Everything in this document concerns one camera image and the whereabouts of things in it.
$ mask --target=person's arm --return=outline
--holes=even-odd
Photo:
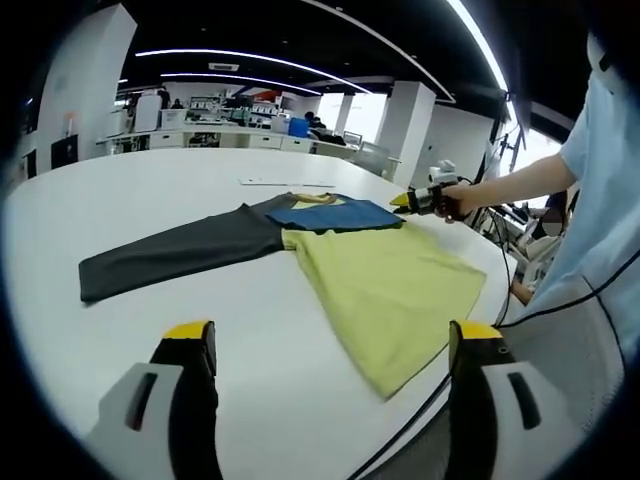
[[[527,200],[568,189],[576,181],[560,154],[545,157],[505,177],[477,185],[455,185],[442,193],[460,200],[460,213]]]
[[[530,208],[529,216],[531,218],[542,218],[542,216],[549,210],[548,208]]]
[[[511,284],[511,292],[523,305],[529,305],[529,302],[533,298],[533,292],[515,280]]]

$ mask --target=black ceiling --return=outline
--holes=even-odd
[[[419,80],[434,90],[439,99],[446,98],[418,68],[390,47],[338,16],[301,0],[123,3],[138,23],[122,73],[129,82],[123,87],[157,84],[161,73],[207,73],[209,62],[236,63],[240,65],[238,75],[299,86],[326,80],[291,67],[246,58],[134,55],[144,50],[209,48],[282,58],[343,78],[383,75],[397,80]],[[575,118],[588,75],[586,30],[579,16],[562,7],[559,0],[463,0],[463,3],[487,37],[507,82],[523,101],[520,104],[532,100]],[[325,0],[325,4],[339,7],[406,53],[415,55],[416,61],[455,95],[459,107],[495,114],[500,92],[494,77],[446,0],[331,3]],[[376,92],[390,89],[389,84],[362,86]],[[336,85],[322,87],[320,91],[353,90]]]

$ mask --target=white paper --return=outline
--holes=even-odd
[[[332,188],[335,185],[318,178],[286,178],[282,175],[267,177],[253,176],[238,178],[241,185],[278,185],[285,187],[323,187]]]

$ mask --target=black cable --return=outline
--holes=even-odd
[[[495,146],[495,148],[493,149],[493,152],[491,153],[491,158],[489,158],[489,163],[484,167],[484,173],[487,173],[489,171],[489,167],[491,167],[493,165],[494,157],[496,156],[496,153],[498,152],[498,149],[500,148],[500,142],[502,140],[504,140],[505,138],[507,138],[509,135],[511,135],[513,132],[515,132],[518,129],[518,127],[520,127],[520,124],[516,123],[516,126],[513,127],[513,129],[510,132],[505,133],[501,137],[498,137],[498,138],[496,138],[494,140],[494,142],[493,142],[494,145],[496,143],[497,143],[497,145]]]
[[[522,317],[520,320],[518,320],[517,322],[514,323],[510,323],[509,325],[505,325],[502,328],[511,328],[511,327],[515,327],[517,325],[521,325],[522,323],[531,320],[532,318],[536,318],[536,317],[540,317],[542,315],[549,315],[551,313],[557,313],[560,312],[562,310],[566,310],[568,308],[571,307],[575,307],[576,305],[580,305],[581,303],[586,302],[587,300],[591,300],[594,297],[597,297],[599,294],[601,294],[609,285],[611,285],[620,275],[622,275],[622,273],[629,268],[633,262],[635,262],[638,257],[640,257],[640,249],[638,249],[636,251],[636,253],[634,253],[626,262],[624,262],[622,264],[622,266],[620,268],[618,268],[618,270],[616,270],[614,272],[613,275],[611,275],[602,285],[600,285],[598,288],[596,288],[595,290],[593,290],[591,293],[588,293],[586,295],[583,295],[580,298],[577,298],[576,300],[572,300],[570,302],[564,303],[562,305],[559,305],[557,307],[553,307],[553,308],[547,308],[546,310],[540,310],[539,312],[535,312],[535,313],[531,313],[529,315],[525,315],[524,317]]]
[[[455,366],[457,360],[457,355],[454,358],[453,365]],[[438,384],[436,389],[431,392],[431,395],[424,401],[420,408],[413,414],[413,416],[405,423],[400,430],[396,432],[396,434],[389,439],[387,443],[385,443],[376,453],[373,454],[369,460],[367,460],[358,470],[356,470],[353,475],[351,475],[347,480],[356,480],[360,475],[362,475],[367,468],[373,465],[384,453],[389,450],[396,443],[402,435],[404,435],[407,430],[409,430],[414,423],[418,421],[418,419],[424,414],[424,412],[433,405],[433,402],[437,400],[440,394],[444,391],[445,388],[449,386],[451,383],[451,374],[447,373],[447,375],[442,379],[442,381]]]
[[[504,260],[504,266],[507,269],[507,303],[504,306],[504,311],[502,312],[502,317],[498,320],[494,327],[499,327],[504,322],[504,319],[507,317],[507,311],[509,310],[509,301],[511,300],[511,272],[509,271],[509,261],[507,260],[507,254],[504,251],[505,242],[502,240],[502,235],[500,234],[500,228],[498,227],[498,223],[494,217],[494,213],[487,209],[491,220],[493,221],[493,226],[496,227],[496,233],[498,234],[498,240],[500,241],[500,250],[502,251],[502,259]],[[505,230],[507,230],[507,221],[503,218]]]

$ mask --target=shirt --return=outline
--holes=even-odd
[[[372,228],[399,227],[404,220],[369,200],[352,200],[341,205],[318,205],[313,208],[279,209],[269,218],[289,230],[355,232]]]
[[[566,237],[533,301],[557,282],[582,275],[593,289],[606,282],[640,246],[640,104],[630,92],[609,92],[591,76],[582,113],[560,155],[580,182]],[[626,363],[640,338],[640,262],[600,295]]]
[[[214,268],[246,262],[284,249],[280,227],[265,214],[291,207],[279,195],[233,212],[207,217],[80,262],[80,299],[97,302],[121,293]]]
[[[449,322],[468,317],[486,280],[409,222],[323,235],[285,230],[282,237],[340,343],[384,398],[442,351]]]

